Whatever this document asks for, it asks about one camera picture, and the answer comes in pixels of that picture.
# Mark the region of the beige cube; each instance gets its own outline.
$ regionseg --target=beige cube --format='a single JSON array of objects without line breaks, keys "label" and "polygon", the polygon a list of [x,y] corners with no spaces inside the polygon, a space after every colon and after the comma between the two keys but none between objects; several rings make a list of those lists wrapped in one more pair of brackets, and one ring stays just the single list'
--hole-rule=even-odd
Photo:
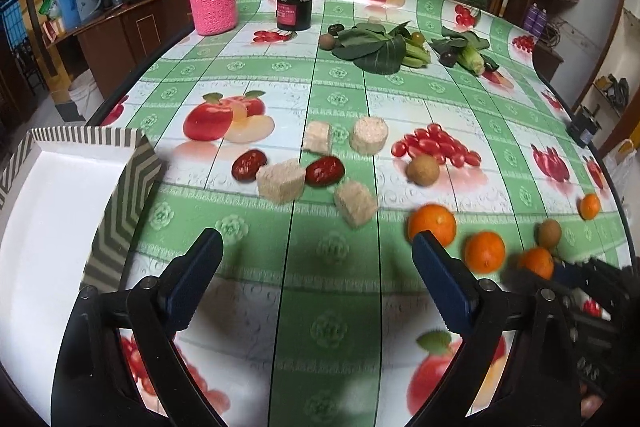
[{"label": "beige cube", "polygon": [[382,151],[388,136],[389,127],[382,118],[364,116],[354,124],[349,144],[358,154],[371,156]]},{"label": "beige cube", "polygon": [[352,180],[336,188],[334,201],[340,215],[352,229],[367,223],[378,210],[378,202],[369,189]]},{"label": "beige cube", "polygon": [[258,194],[275,204],[293,201],[305,190],[305,169],[296,159],[260,167],[255,179]]},{"label": "beige cube", "polygon": [[307,123],[302,149],[316,154],[331,154],[331,124],[321,121]]}]

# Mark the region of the purple bottle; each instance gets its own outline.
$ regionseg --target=purple bottle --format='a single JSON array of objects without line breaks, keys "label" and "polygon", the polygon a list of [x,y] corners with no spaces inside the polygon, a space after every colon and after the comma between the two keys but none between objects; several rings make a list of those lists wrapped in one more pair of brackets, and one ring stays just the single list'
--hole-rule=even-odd
[{"label": "purple bottle", "polygon": [[542,12],[540,12],[538,17],[536,18],[536,22],[534,23],[533,28],[531,30],[531,33],[533,33],[535,37],[540,38],[540,35],[542,35],[542,32],[546,27],[547,19],[548,17],[546,15],[546,10],[542,10]]},{"label": "purple bottle", "polygon": [[538,18],[538,15],[540,15],[540,10],[538,9],[538,5],[534,3],[533,6],[529,7],[529,11],[527,12],[527,16],[524,19],[522,28],[528,32],[531,32],[533,29],[533,25]]}]

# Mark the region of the orange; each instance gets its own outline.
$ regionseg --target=orange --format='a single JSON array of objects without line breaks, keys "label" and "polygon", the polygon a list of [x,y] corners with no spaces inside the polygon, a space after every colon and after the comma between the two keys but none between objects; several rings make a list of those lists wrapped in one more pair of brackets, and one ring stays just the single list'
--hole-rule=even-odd
[{"label": "orange", "polygon": [[505,256],[504,241],[495,232],[478,232],[465,244],[466,267],[475,273],[495,272]]},{"label": "orange", "polygon": [[600,211],[600,198],[593,193],[587,194],[580,201],[578,211],[580,212],[582,219],[585,221],[593,219]]},{"label": "orange", "polygon": [[554,274],[554,260],[545,248],[531,248],[522,254],[518,261],[520,268],[528,268],[542,279],[551,279]]},{"label": "orange", "polygon": [[443,247],[448,247],[456,237],[456,218],[449,209],[440,204],[425,204],[418,208],[407,222],[407,236],[414,240],[415,234],[430,230]]}]

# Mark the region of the pink crocheted bottle cover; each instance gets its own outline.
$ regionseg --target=pink crocheted bottle cover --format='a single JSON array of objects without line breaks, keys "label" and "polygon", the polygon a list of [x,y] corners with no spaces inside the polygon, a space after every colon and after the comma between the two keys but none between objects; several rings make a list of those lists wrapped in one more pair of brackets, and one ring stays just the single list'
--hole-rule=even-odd
[{"label": "pink crocheted bottle cover", "polygon": [[198,35],[217,35],[238,24],[236,0],[189,0]]}]

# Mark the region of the trash bin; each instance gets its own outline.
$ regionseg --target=trash bin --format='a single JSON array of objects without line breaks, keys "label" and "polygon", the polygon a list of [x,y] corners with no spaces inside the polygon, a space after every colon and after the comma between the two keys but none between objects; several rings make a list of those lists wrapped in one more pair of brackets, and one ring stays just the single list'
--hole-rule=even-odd
[{"label": "trash bin", "polygon": [[76,103],[78,113],[85,120],[89,120],[104,102],[91,70],[86,70],[71,83],[69,97]]}]

